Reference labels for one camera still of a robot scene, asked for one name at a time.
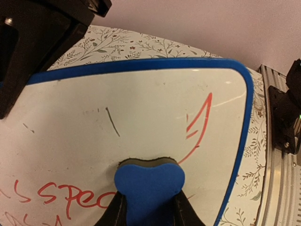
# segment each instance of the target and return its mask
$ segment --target blue whiteboard frame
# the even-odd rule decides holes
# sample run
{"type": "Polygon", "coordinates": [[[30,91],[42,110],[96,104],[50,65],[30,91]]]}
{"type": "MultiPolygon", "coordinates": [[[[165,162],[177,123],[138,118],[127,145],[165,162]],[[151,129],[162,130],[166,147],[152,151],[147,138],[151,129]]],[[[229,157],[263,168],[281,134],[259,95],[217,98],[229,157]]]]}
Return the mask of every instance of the blue whiteboard frame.
{"type": "Polygon", "coordinates": [[[107,62],[100,64],[81,65],[76,67],[69,67],[58,69],[54,71],[42,72],[34,74],[28,81],[27,85],[37,84],[47,81],[55,81],[62,79],[70,79],[95,74],[105,73],[119,73],[130,71],[145,71],[145,70],[159,70],[159,69],[183,69],[183,68],[224,68],[233,69],[240,73],[246,82],[246,107],[244,114],[244,122],[238,146],[238,153],[236,155],[235,164],[229,185],[224,196],[220,211],[215,220],[214,226],[217,226],[222,218],[229,201],[232,189],[235,184],[236,176],[238,174],[239,166],[243,157],[244,148],[246,145],[246,138],[249,129],[251,118],[251,110],[253,106],[253,80],[244,65],[240,62],[231,59],[220,58],[162,58],[162,59],[141,59],[141,60],[126,60],[107,62]]]}

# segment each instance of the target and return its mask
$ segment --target floral pattern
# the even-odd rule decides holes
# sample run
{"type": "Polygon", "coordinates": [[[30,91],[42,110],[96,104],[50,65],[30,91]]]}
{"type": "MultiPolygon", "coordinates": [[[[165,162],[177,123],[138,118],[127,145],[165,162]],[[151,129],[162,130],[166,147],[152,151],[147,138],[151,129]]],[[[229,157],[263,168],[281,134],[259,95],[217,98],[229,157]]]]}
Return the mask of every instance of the floral pattern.
{"type": "MultiPolygon", "coordinates": [[[[219,57],[207,51],[155,36],[117,28],[90,26],[85,37],[50,70],[117,60],[167,57],[219,57]]],[[[249,69],[254,82],[253,110],[244,157],[219,225],[254,226],[265,170],[266,106],[261,74],[249,69]]]]}

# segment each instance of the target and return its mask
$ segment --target screw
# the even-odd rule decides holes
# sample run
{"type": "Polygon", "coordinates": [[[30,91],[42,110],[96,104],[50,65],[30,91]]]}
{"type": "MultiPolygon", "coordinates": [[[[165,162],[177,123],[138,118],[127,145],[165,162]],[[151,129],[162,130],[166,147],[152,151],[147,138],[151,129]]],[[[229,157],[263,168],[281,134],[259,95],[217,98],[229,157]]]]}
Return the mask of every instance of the screw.
{"type": "Polygon", "coordinates": [[[4,23],[6,25],[12,26],[13,25],[13,18],[9,18],[9,17],[5,18],[4,23]]]}

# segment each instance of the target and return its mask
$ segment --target table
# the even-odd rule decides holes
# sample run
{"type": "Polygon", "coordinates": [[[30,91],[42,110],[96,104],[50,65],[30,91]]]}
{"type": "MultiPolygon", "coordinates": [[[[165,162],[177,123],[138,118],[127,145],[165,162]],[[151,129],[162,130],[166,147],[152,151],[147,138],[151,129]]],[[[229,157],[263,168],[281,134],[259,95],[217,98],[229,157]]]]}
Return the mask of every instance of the table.
{"type": "MultiPolygon", "coordinates": [[[[220,57],[152,35],[90,26],[85,37],[62,55],[50,70],[117,60],[165,57],[220,57]]],[[[266,106],[260,73],[249,69],[254,82],[251,124],[244,157],[219,225],[254,226],[261,202],[266,151],[266,106]]]]}

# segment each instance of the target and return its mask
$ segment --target pink wall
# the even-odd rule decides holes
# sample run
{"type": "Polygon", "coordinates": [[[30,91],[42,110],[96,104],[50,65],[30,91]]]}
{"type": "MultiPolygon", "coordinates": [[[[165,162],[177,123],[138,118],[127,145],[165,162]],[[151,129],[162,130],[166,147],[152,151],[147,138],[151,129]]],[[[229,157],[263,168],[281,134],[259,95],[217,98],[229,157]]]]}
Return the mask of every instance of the pink wall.
{"type": "Polygon", "coordinates": [[[112,0],[93,24],[152,34],[287,74],[301,57],[300,0],[112,0]]]}

